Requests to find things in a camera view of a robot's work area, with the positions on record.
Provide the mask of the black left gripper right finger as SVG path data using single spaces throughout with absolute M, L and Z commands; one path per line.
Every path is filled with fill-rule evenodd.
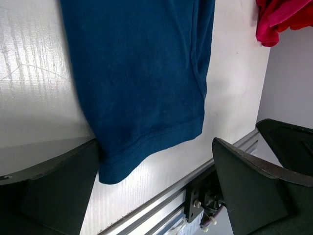
M 214 164 L 235 235 L 311 235 L 313 178 L 214 138 Z

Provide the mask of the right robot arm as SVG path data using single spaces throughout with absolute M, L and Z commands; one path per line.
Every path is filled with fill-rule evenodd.
M 256 128 L 284 168 L 313 175 L 312 129 L 269 118 L 256 123 Z

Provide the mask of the navy blue t-shirt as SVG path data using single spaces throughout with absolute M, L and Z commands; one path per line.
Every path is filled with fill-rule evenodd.
M 81 109 L 101 148 L 99 181 L 202 133 L 213 0 L 62 0 Z

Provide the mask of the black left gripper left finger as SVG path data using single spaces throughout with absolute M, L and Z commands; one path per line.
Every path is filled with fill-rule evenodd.
M 91 140 L 65 154 L 0 178 L 2 235 L 78 235 L 99 166 Z

